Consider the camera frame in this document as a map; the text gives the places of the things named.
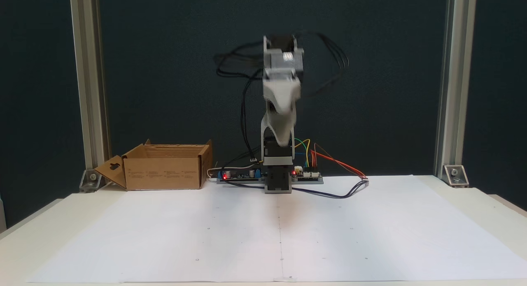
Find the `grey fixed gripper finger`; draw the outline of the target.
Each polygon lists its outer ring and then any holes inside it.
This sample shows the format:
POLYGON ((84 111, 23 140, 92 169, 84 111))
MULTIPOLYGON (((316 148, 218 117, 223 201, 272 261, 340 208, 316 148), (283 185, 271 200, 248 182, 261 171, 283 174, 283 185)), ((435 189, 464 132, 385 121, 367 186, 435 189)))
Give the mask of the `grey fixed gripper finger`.
POLYGON ((266 111, 262 117, 262 134, 270 130, 280 147, 294 138, 297 120, 296 102, 301 98, 300 82, 264 82, 262 97, 266 111))

